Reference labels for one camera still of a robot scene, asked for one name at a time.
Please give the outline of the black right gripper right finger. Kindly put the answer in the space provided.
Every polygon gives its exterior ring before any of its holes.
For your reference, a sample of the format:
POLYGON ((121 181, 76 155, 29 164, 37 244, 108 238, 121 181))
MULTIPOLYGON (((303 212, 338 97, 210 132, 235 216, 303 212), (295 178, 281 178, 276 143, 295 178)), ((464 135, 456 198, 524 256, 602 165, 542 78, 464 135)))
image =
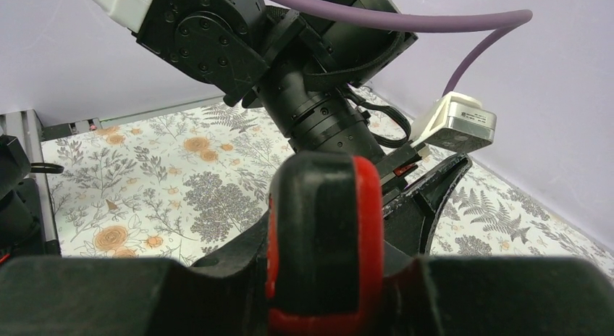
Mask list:
POLYGON ((427 284, 428 263, 428 256, 384 244, 383 335, 444 335, 427 284))

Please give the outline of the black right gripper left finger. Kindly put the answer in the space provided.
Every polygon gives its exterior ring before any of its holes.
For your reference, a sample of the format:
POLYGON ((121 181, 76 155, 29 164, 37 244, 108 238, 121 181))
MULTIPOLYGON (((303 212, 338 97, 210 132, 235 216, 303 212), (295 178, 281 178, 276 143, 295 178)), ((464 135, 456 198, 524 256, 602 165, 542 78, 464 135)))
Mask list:
POLYGON ((266 335, 266 245, 269 215, 221 248, 197 260, 191 269, 206 278, 207 335, 266 335))

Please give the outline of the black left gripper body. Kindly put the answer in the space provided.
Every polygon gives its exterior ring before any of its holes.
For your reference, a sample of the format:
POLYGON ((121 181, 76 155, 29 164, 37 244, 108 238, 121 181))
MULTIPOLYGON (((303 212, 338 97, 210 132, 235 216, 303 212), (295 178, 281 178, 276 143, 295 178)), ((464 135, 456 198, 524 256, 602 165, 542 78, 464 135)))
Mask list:
POLYGON ((408 186, 405 177, 430 154, 425 143, 409 141, 375 164, 382 187, 382 204, 387 205, 408 186))

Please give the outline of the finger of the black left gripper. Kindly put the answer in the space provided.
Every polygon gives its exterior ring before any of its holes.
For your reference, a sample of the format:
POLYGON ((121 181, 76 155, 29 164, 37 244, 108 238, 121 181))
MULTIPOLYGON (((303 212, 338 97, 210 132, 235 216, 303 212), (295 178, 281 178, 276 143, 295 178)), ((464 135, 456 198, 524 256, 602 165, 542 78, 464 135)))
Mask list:
POLYGON ((434 231, 455 187, 472 160, 455 154, 411 184, 384 207, 384 239, 407 256, 427 254, 434 231))

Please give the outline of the red black utility knife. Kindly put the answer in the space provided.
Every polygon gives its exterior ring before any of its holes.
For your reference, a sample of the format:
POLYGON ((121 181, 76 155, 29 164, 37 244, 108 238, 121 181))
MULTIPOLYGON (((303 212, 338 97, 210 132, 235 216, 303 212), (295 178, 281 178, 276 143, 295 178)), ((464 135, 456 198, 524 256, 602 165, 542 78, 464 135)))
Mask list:
POLYGON ((273 335, 365 335, 382 298, 384 230, 376 167, 304 151, 269 192, 268 328, 273 335))

